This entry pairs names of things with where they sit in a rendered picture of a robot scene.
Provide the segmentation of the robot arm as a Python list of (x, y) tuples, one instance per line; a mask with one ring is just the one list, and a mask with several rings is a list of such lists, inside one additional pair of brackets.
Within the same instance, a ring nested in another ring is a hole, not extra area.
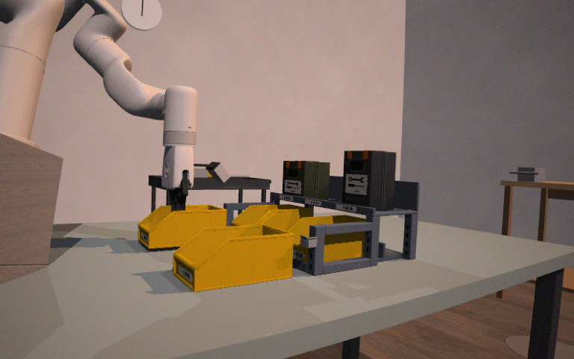
[(116, 44), (126, 23), (106, 0), (0, 0), (0, 133), (39, 148), (31, 133), (52, 39), (85, 4), (95, 13), (73, 46), (103, 77), (110, 98), (131, 115), (164, 120), (163, 144), (196, 145), (197, 91), (138, 81)]

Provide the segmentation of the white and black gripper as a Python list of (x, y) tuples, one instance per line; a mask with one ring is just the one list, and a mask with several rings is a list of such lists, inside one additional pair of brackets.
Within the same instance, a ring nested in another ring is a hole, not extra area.
[(171, 212), (185, 211), (186, 196), (194, 184), (193, 147), (196, 145), (163, 144), (163, 146), (166, 147), (164, 149), (161, 185), (169, 189)]

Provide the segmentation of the dark grey tool case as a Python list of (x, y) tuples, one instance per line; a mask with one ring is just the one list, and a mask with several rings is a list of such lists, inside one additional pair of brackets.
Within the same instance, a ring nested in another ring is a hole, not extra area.
[(342, 203), (393, 210), (395, 167), (394, 152), (345, 151)]

